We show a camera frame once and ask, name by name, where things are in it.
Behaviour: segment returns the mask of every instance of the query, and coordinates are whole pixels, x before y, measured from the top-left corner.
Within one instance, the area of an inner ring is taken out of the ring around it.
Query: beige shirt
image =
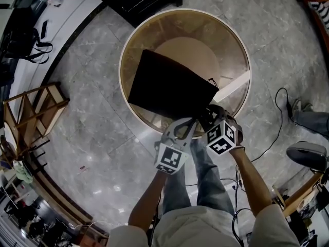
[[[239,247],[232,233],[232,215],[203,206],[192,206],[166,213],[155,228],[152,246],[158,247]],[[147,247],[145,232],[134,226],[111,231],[108,247]],[[277,205],[263,209],[256,217],[251,247],[298,247]]]

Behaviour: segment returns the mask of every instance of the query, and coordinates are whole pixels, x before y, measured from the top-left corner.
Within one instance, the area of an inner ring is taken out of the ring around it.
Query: white wall
[[[321,212],[316,210],[311,220],[312,224],[309,230],[315,230],[315,233],[318,235],[318,247],[323,247],[329,242],[329,227],[327,226],[329,217],[324,209]]]

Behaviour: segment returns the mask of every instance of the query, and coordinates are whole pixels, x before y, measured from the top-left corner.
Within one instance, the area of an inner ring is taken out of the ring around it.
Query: person's foot
[[[302,110],[302,101],[300,99],[295,100],[293,106],[291,107],[291,110],[294,117],[296,112],[300,112]]]
[[[307,103],[303,108],[303,112],[312,112],[313,111],[313,105],[311,103]]]

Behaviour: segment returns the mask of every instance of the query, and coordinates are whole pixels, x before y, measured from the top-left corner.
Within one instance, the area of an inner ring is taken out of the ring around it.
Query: jeans
[[[309,130],[311,133],[319,132],[323,134],[327,140],[329,140],[329,132],[326,125],[328,117],[329,113],[296,111],[293,120],[300,126],[304,126],[305,129]]]
[[[223,210],[234,215],[232,202],[225,190],[215,165],[200,139],[191,142],[191,152],[197,175],[197,205]],[[164,186],[163,214],[191,206],[185,186],[185,168],[169,176]]]

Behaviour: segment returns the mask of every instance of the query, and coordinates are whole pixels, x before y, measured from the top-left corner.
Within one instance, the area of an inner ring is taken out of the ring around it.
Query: gray tile floor
[[[238,121],[250,158],[259,156],[275,139],[281,115],[275,95],[286,87],[290,100],[301,96],[315,110],[327,111],[329,84],[318,39],[304,10],[295,0],[184,0],[184,6],[207,11],[228,22],[241,36],[252,60],[252,85]],[[95,220],[107,228],[125,224],[130,211],[150,183],[154,141],[159,134],[142,125],[129,111],[120,92],[118,62],[133,31],[110,8],[104,9],[69,48],[51,81],[61,81],[70,103],[54,127],[44,157],[47,172]],[[285,93],[278,95],[284,108]],[[323,144],[318,135],[287,121],[278,141],[255,166],[266,184],[280,186],[302,167],[285,155],[300,140]],[[233,158],[215,160],[223,178],[234,177]],[[186,183],[196,183],[192,162]],[[225,182],[234,200],[230,182]],[[196,201],[196,187],[188,187]],[[247,207],[239,191],[238,208]],[[241,213],[240,233],[252,229],[251,213]]]

